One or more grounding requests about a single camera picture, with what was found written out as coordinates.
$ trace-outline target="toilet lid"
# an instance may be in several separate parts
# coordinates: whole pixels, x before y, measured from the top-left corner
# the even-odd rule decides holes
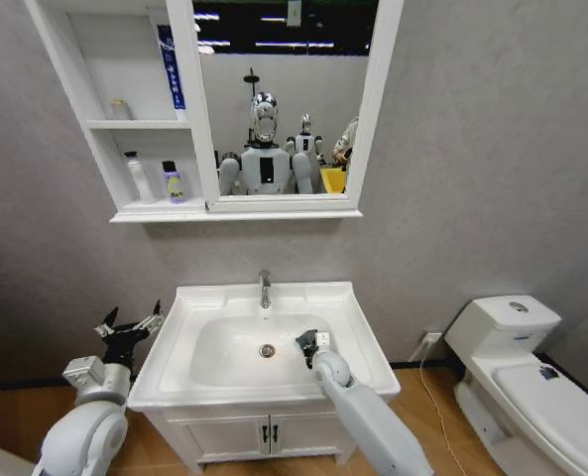
[[[498,369],[494,380],[571,462],[588,472],[588,395],[550,365]]]

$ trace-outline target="yellow object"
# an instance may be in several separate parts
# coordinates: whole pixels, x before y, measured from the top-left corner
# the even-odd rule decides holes
[[[344,189],[344,176],[342,169],[320,169],[322,183],[327,193],[342,193]]]

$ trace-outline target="cabinet door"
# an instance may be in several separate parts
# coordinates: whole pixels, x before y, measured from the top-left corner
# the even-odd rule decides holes
[[[336,414],[272,415],[272,454],[341,452],[350,437]]]
[[[182,430],[189,432],[199,446],[199,459],[204,461],[251,459],[270,454],[268,416],[196,419],[183,424]]]

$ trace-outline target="toilet tank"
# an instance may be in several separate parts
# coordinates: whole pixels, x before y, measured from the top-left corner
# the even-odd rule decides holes
[[[461,360],[521,357],[558,322],[558,314],[531,296],[484,297],[465,306],[445,340]]]

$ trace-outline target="white sink basin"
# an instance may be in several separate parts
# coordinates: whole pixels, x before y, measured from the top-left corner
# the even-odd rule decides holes
[[[399,391],[350,283],[274,284],[271,301],[260,307],[258,284],[178,288],[129,407],[323,399],[295,343],[309,329],[330,332],[362,383],[382,396]]]

